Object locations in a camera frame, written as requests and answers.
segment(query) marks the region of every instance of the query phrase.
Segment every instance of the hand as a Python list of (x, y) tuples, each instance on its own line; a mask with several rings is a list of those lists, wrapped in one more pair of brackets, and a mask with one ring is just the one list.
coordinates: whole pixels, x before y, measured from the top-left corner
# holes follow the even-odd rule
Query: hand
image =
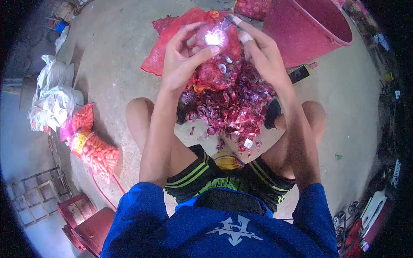
[(180, 97), (195, 69), (219, 53), (218, 46), (210, 46), (202, 50), (199, 47), (192, 49), (188, 47), (195, 44), (195, 35), (186, 40), (188, 34), (205, 24), (205, 22), (197, 22), (185, 25), (168, 42), (161, 90), (172, 92)]
[(261, 77), (276, 91), (292, 89), (277, 43), (249, 23), (241, 21), (238, 26), (243, 29), (238, 38), (244, 44), (245, 59), (254, 64)]

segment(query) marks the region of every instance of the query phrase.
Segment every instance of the red hose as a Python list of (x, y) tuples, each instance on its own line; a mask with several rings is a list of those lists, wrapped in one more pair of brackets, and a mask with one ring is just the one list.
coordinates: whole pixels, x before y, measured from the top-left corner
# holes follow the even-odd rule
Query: red hose
[[(95, 177), (93, 176), (93, 171), (92, 168), (90, 168), (90, 175), (93, 179), (93, 182), (95, 183), (95, 186), (97, 187), (97, 189), (99, 190), (99, 192), (101, 193), (101, 195), (103, 195), (103, 197), (106, 199), (106, 201), (110, 204), (110, 206), (116, 211), (117, 208), (115, 207), (115, 205), (113, 205), (113, 203), (106, 197), (106, 195), (102, 192), (102, 190), (99, 188), (99, 186), (96, 183)], [(112, 175), (113, 179), (115, 180), (115, 183), (118, 185), (119, 190), (122, 192), (122, 194), (125, 194), (125, 191), (123, 190), (122, 186), (119, 184), (118, 180), (116, 179), (115, 175)]]

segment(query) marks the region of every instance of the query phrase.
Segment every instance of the red stool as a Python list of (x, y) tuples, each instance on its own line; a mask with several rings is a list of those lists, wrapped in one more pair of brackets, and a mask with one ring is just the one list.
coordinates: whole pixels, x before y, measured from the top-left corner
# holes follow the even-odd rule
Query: red stool
[(105, 207), (72, 229), (72, 233), (89, 252), (99, 257), (114, 217), (115, 212)]
[(75, 228), (96, 213), (95, 207), (84, 193), (57, 203), (57, 209), (70, 228)]
[(71, 228), (68, 225), (65, 225), (62, 228), (64, 234), (67, 236), (67, 238), (69, 238), (69, 240), (73, 243), (73, 245), (80, 251), (84, 251), (86, 250), (86, 248), (84, 247), (84, 245), (82, 245), (82, 243), (77, 240), (77, 238), (73, 235)]

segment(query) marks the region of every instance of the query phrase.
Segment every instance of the bag of carrots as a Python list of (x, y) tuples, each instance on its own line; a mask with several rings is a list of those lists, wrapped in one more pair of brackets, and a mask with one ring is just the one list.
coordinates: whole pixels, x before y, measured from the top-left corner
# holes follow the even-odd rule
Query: bag of carrots
[(105, 143), (92, 132), (92, 103), (78, 110), (73, 115), (70, 124), (75, 132), (67, 139), (70, 150), (109, 184), (119, 159), (119, 150)]
[(79, 130), (92, 131), (93, 127), (93, 103), (89, 103), (83, 106), (81, 109), (73, 114), (72, 120), (70, 121), (70, 127), (73, 132)]

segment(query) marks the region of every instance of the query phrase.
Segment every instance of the mobile phone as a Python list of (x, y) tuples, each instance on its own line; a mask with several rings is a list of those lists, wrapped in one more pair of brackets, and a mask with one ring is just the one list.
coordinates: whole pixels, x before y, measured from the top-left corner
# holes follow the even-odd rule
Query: mobile phone
[(310, 73), (307, 70), (305, 65), (300, 66), (299, 68), (295, 69), (294, 71), (288, 74), (288, 77), (290, 78), (292, 84), (295, 84), (309, 76), (310, 76)]

